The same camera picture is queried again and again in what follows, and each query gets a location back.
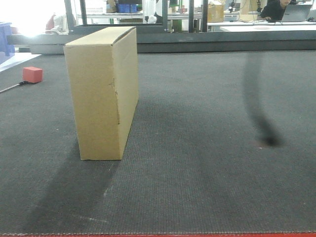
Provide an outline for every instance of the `box flap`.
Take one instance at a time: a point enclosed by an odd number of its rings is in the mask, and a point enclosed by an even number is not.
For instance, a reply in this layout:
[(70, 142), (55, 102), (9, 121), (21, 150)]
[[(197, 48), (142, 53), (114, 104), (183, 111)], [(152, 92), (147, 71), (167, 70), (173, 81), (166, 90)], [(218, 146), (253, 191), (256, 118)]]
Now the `box flap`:
[(113, 45), (134, 28), (135, 26), (108, 27), (69, 42), (65, 44), (65, 47), (73, 47), (77, 45)]

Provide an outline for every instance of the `red edge strip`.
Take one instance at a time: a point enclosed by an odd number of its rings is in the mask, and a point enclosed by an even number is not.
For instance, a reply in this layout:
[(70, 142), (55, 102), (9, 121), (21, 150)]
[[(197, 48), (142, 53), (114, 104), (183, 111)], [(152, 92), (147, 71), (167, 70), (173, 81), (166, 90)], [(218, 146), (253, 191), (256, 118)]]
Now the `red edge strip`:
[(315, 233), (200, 234), (200, 235), (0, 235), (0, 237), (316, 237)]

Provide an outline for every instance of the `laptop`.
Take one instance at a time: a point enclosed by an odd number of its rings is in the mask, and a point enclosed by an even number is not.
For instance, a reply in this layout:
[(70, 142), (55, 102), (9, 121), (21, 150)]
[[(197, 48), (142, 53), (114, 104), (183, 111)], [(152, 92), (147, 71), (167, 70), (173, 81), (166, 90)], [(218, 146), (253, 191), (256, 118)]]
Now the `laptop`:
[(290, 4), (286, 7), (282, 22), (306, 21), (310, 13), (311, 4)]

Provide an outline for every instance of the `cardboard box in background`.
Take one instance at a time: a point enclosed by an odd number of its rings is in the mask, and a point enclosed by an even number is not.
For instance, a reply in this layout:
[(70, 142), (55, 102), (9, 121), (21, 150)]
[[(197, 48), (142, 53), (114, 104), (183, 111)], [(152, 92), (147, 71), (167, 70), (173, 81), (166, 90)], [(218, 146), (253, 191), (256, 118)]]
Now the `cardboard box in background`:
[(122, 159), (138, 101), (136, 28), (107, 27), (64, 52), (81, 159)]
[(116, 4), (114, 2), (114, 0), (108, 0), (107, 1), (107, 13), (112, 13), (112, 12), (116, 12), (117, 8), (116, 8)]

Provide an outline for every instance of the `person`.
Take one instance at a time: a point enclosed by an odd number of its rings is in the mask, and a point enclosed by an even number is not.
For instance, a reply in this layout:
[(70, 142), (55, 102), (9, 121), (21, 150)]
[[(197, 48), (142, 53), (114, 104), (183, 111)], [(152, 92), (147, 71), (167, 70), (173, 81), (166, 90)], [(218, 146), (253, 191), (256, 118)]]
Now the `person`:
[(283, 18), (286, 7), (296, 4), (293, 0), (273, 0), (266, 5), (261, 12), (261, 19), (280, 21)]

